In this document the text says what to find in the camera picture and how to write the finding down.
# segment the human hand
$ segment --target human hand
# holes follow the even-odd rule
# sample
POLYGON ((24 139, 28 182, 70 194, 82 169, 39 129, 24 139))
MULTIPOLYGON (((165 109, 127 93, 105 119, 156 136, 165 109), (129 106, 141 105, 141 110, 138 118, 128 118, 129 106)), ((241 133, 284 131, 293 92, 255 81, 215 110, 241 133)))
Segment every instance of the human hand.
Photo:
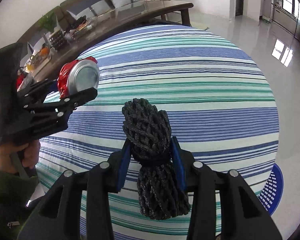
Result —
POLYGON ((40 142, 35 140, 29 144, 24 144, 21 146, 15 146, 13 143, 5 143, 0 146, 0 171, 8 173, 17 173, 18 171, 12 165, 10 160, 10 154, 13 152, 18 152, 25 149, 24 156, 22 160, 23 167, 29 167, 33 169, 39 161, 39 149, 40 142))

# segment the person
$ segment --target person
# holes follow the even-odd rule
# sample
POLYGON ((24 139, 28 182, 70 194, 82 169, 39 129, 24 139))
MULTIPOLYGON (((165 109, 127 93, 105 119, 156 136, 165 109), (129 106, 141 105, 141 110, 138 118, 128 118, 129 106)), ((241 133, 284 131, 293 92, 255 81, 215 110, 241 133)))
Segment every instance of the person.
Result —
POLYGON ((23 167, 35 168, 39 160, 39 140, 22 146, 0 146, 0 240, 17 239, 18 232, 31 213, 26 207, 39 183, 37 176, 21 179, 10 161, 10 154, 25 150, 23 167))

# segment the bundled black cord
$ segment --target bundled black cord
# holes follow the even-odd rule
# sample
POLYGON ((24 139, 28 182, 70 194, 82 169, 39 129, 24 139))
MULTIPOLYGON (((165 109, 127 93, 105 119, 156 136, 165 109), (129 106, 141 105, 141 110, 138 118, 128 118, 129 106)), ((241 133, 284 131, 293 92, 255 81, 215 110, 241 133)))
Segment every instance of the bundled black cord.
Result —
POLYGON ((132 156, 142 165, 137 181, 141 213, 156 220, 188 214, 188 195, 177 187, 171 162, 167 112, 135 98, 124 104, 122 113, 132 156))

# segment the striped tablecloth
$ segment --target striped tablecloth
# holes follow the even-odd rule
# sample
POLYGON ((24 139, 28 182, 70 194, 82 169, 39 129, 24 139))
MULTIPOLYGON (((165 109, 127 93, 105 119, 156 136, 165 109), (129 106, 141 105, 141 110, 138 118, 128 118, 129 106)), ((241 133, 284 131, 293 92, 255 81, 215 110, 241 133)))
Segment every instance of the striped tablecloth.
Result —
MULTIPOLYGON (((41 139, 37 170, 45 191, 65 169, 89 170, 121 149, 121 108, 146 98, 168 112, 172 135, 196 160, 215 171, 237 169, 257 195, 261 192, 274 165, 279 120, 266 78, 241 49, 207 31, 157 25, 115 35, 79 58, 87 56, 98 60, 98 96, 73 112, 66 131, 41 139)), ((46 99, 55 100, 56 93, 46 99)), ((124 188, 109 194, 116 239, 186 239, 191 213, 163 221, 141 215, 139 168, 132 159, 124 188)), ((218 194, 216 199, 218 233, 218 194)))

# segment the table leg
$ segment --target table leg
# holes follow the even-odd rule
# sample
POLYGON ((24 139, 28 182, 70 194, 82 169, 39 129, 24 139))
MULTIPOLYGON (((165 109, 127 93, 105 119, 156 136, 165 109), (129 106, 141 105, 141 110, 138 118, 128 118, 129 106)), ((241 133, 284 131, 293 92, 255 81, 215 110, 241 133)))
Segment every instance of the table leg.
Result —
POLYGON ((180 10, 180 12, 181 12, 182 25, 191 27, 190 18, 189 18, 189 10, 184 9, 184 10, 180 10))

